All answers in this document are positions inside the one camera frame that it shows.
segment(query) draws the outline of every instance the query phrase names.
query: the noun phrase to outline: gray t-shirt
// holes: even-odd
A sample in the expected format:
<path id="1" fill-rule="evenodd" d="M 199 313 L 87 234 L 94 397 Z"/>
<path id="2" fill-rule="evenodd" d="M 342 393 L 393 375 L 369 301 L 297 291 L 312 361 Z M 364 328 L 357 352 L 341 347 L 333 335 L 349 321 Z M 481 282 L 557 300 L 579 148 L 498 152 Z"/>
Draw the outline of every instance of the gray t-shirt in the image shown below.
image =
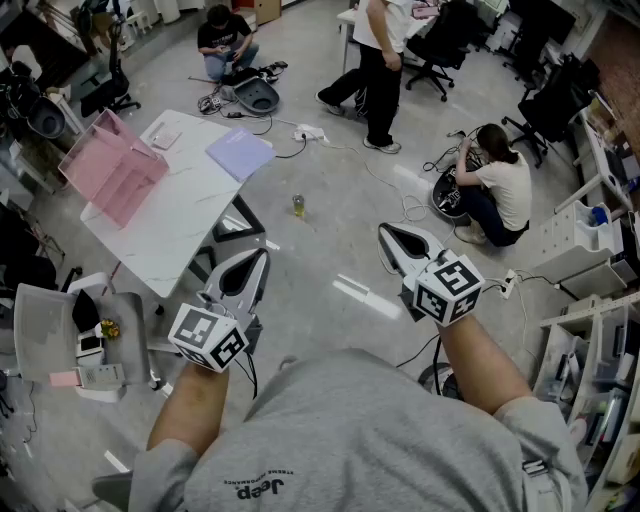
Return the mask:
<path id="1" fill-rule="evenodd" d="M 556 405 L 520 398 L 490 416 L 345 350 L 276 375 L 199 461 L 177 440 L 138 455 L 129 510 L 512 512 L 526 510 L 522 464 L 537 459 L 567 477 L 584 510 Z"/>

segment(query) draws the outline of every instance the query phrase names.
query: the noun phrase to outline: white t-shirt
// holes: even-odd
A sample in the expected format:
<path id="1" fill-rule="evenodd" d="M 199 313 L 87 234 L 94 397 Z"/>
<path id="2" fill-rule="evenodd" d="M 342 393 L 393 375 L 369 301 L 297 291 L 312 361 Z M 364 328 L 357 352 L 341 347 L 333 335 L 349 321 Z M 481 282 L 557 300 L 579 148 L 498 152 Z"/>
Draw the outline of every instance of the white t-shirt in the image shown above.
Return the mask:
<path id="1" fill-rule="evenodd" d="M 531 218 L 531 175 L 527 161 L 518 153 L 515 164 L 491 162 L 476 171 L 476 176 L 491 190 L 504 227 L 520 231 Z"/>
<path id="2" fill-rule="evenodd" d="M 411 22 L 411 11 L 413 9 L 413 0 L 388 0 L 389 5 L 385 12 L 387 21 L 387 33 L 393 51 L 401 53 L 404 51 L 404 40 L 407 37 L 409 24 Z M 369 26 L 369 17 L 367 16 L 367 6 L 369 0 L 360 0 L 360 5 L 356 11 L 356 26 L 353 29 L 353 38 L 361 44 L 377 48 L 380 45 L 376 36 L 373 35 Z"/>
<path id="3" fill-rule="evenodd" d="M 33 54 L 31 48 L 29 48 L 28 45 L 21 44 L 20 46 L 16 46 L 16 49 L 14 50 L 11 57 L 11 62 L 13 63 L 18 60 L 23 64 L 29 66 L 29 69 L 31 69 L 31 76 L 34 80 L 40 78 L 40 75 L 42 74 L 42 68 L 40 67 L 40 64 L 38 64 L 36 56 Z"/>

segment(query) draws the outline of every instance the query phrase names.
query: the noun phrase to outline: power strip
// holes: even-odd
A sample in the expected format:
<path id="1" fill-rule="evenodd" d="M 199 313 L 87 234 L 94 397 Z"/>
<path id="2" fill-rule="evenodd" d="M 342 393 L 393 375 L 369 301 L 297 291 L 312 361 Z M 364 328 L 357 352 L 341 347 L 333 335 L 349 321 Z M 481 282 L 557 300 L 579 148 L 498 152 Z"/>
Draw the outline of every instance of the power strip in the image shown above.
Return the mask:
<path id="1" fill-rule="evenodd" d="M 509 272 L 507 272 L 507 277 L 504 278 L 504 282 L 507 283 L 506 289 L 504 285 L 500 286 L 500 295 L 502 295 L 503 299 L 506 300 L 511 296 L 513 287 L 516 284 L 516 279 L 518 279 L 518 274 L 516 274 L 513 270 L 509 269 Z"/>

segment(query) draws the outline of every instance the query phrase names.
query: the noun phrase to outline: dark hair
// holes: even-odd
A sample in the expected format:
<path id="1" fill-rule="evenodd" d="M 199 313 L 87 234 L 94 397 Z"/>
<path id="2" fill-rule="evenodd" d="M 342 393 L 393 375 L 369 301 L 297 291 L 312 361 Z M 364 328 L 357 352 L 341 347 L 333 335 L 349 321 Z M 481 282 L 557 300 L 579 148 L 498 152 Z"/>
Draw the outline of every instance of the dark hair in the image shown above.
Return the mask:
<path id="1" fill-rule="evenodd" d="M 497 124 L 485 124 L 480 128 L 478 145 L 494 160 L 508 164 L 515 164 L 518 161 L 518 153 L 509 149 L 509 138 Z"/>
<path id="2" fill-rule="evenodd" d="M 207 21 L 214 27 L 224 25 L 231 18 L 231 11 L 226 5 L 214 5 L 207 13 Z"/>

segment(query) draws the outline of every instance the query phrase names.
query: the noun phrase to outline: white table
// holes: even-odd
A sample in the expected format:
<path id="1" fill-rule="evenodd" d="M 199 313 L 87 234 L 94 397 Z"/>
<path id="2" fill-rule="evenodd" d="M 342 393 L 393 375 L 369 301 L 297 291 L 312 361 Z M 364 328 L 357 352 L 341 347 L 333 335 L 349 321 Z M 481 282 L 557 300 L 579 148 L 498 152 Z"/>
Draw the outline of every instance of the white table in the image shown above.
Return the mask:
<path id="1" fill-rule="evenodd" d="M 232 202 L 236 205 L 242 183 L 205 153 L 207 146 L 231 128 L 165 110 L 140 138 L 150 145 L 162 126 L 180 132 L 168 150 L 154 147 L 166 159 L 169 171 L 126 227 L 120 228 L 91 203 L 80 219 L 131 272 L 166 298 L 185 269 L 195 264 L 193 258 L 222 213 Z M 197 268 L 192 268 L 196 275 Z M 207 276 L 198 277 L 206 280 Z"/>
<path id="2" fill-rule="evenodd" d="M 415 18 L 411 18 L 411 24 L 409 25 L 409 30 L 407 31 L 406 39 L 411 39 L 415 36 L 420 30 L 424 27 L 430 26 L 435 20 L 437 16 L 431 16 L 430 18 L 425 18 L 424 20 L 416 20 Z M 347 48 L 349 47 L 349 25 L 356 24 L 356 10 L 349 9 L 348 11 L 341 12 L 338 14 L 338 21 L 340 22 L 340 47 L 342 48 L 342 74 L 344 75 L 347 70 Z"/>
<path id="3" fill-rule="evenodd" d="M 589 154 L 593 154 L 597 172 L 593 178 L 587 181 L 575 194 L 571 195 L 557 206 L 554 211 L 555 213 L 558 213 L 560 210 L 563 210 L 574 201 L 579 200 L 599 185 L 604 185 L 613 193 L 621 204 L 621 208 L 615 210 L 611 215 L 615 220 L 624 212 L 633 210 L 631 198 L 620 184 L 618 178 L 616 178 L 609 169 L 609 162 L 607 162 L 607 155 L 605 153 L 602 137 L 600 137 L 600 135 L 598 135 L 598 133 L 595 132 L 587 123 L 587 109 L 585 108 L 580 111 L 579 115 L 582 119 L 582 125 L 587 133 L 588 147 L 583 148 L 579 152 L 580 156 L 573 162 L 573 165 L 579 165 Z"/>

